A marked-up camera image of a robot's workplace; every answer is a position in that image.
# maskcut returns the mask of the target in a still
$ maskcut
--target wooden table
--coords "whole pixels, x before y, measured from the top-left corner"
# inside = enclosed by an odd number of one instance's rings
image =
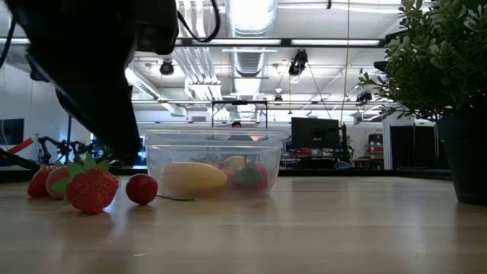
[[[487,209],[447,182],[286,177],[266,197],[151,206],[125,183],[96,216],[0,185],[2,273],[487,272]]]

